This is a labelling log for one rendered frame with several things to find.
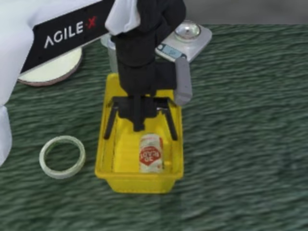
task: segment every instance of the roll of tape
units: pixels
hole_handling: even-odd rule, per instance
[[[70,143],[73,144],[75,146],[78,147],[79,149],[79,159],[77,161],[77,163],[72,166],[71,168],[65,170],[65,171],[55,171],[50,169],[47,165],[46,165],[46,156],[47,154],[53,149],[54,146],[60,144],[60,143]],[[42,170],[46,173],[46,175],[48,175],[51,178],[54,179],[66,179],[69,177],[74,176],[75,174],[77,174],[82,167],[84,166],[84,163],[86,161],[86,151],[85,148],[82,144],[82,142],[80,140],[78,140],[75,137],[72,136],[59,136],[56,138],[53,138],[52,140],[48,141],[42,148],[42,150],[40,151],[39,154],[39,164],[42,168]]]

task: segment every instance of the beverage can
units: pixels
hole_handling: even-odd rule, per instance
[[[163,140],[157,134],[142,136],[139,148],[139,171],[160,173],[164,170]]]

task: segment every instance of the metal bowl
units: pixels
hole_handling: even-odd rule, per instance
[[[176,38],[182,42],[195,41],[200,34],[201,27],[198,24],[188,20],[185,20],[175,30]]]

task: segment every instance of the yellow plastic container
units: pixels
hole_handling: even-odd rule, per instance
[[[146,131],[134,132],[133,124],[116,116],[110,139],[103,138],[111,108],[112,97],[126,96],[119,84],[117,74],[107,77],[103,117],[98,142],[95,174],[104,179],[117,193],[167,193],[175,181],[183,176],[183,138],[181,108],[170,106],[178,133],[178,141],[173,141],[167,121],[161,113],[157,118],[146,119]],[[170,90],[157,93],[157,97],[173,98]],[[164,143],[163,157],[165,169],[160,174],[139,173],[140,139],[147,133],[156,133]]]

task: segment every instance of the green table surface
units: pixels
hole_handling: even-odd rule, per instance
[[[185,175],[170,194],[114,193],[94,175],[107,51],[84,49],[79,70],[46,88],[17,84],[7,104],[13,148],[0,168],[1,231],[308,230],[308,26],[207,26],[183,108]],[[39,152],[72,135],[87,151],[66,180]],[[65,169],[77,150],[59,146]]]

